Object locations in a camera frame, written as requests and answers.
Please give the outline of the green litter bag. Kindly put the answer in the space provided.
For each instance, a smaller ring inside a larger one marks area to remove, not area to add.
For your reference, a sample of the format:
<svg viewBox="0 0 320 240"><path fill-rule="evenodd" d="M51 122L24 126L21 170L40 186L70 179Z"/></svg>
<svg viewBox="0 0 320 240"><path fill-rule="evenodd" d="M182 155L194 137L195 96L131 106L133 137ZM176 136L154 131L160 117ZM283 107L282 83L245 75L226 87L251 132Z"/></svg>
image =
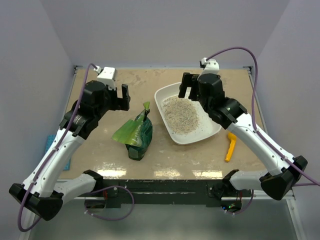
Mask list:
<svg viewBox="0 0 320 240"><path fill-rule="evenodd" d="M146 154L153 138L153 124L148 118L143 121L145 110L150 109L150 102L143 103L143 111L136 118L129 119L113 135L112 139L124 144L128 157L140 161Z"/></svg>

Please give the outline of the yellow plastic scoop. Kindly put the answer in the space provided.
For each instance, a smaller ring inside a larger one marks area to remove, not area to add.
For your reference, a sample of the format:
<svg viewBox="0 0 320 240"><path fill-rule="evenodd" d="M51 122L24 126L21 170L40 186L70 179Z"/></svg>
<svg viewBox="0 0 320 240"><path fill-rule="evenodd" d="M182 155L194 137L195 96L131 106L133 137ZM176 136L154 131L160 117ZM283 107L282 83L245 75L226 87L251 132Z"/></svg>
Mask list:
<svg viewBox="0 0 320 240"><path fill-rule="evenodd" d="M228 148L227 154L225 156L225 161L228 163L231 160L233 152L235 150L237 137L231 132L228 132L227 137L228 137L230 143L229 143L229 148Z"/></svg>

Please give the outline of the black bag clip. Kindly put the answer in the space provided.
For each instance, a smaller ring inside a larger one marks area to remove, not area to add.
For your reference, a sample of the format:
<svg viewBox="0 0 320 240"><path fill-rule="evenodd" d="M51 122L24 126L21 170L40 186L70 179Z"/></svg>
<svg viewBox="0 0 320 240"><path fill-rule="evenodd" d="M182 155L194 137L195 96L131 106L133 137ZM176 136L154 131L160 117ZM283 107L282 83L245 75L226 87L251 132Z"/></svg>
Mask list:
<svg viewBox="0 0 320 240"><path fill-rule="evenodd" d="M143 122L146 121L148 114L150 113L150 109L145 109L144 110L144 117L143 117Z"/></svg>

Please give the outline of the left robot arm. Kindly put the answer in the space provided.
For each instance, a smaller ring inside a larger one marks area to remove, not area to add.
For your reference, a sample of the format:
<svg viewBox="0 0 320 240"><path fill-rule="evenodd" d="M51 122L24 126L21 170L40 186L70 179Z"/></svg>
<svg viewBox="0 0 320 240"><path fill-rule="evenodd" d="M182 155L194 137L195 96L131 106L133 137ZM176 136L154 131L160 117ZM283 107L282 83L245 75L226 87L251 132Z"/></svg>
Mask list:
<svg viewBox="0 0 320 240"><path fill-rule="evenodd" d="M99 196L104 190L103 177L93 170L86 170L63 184L58 184L57 180L107 111L129 110L128 85L122 84L121 91L122 97L118 97L116 89L100 81L87 82L81 89L81 99L76 100L64 115L55 139L39 165L23 183L10 187L13 198L41 219L50 221L74 198L87 193Z"/></svg>

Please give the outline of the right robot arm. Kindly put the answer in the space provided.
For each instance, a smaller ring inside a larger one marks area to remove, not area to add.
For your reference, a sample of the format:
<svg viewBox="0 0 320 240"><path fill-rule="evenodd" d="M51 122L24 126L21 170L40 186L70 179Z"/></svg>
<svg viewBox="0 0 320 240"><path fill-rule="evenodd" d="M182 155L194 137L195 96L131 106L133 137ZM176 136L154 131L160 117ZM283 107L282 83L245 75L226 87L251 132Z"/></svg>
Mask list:
<svg viewBox="0 0 320 240"><path fill-rule="evenodd" d="M225 96L219 75L185 72L179 98L185 97L188 88L188 98L198 101L213 122L233 133L265 166L262 171L232 170L223 178L220 189L230 197L241 190L259 190L281 200L300 180L308 161L281 148L260 127L254 128L247 109L236 99Z"/></svg>

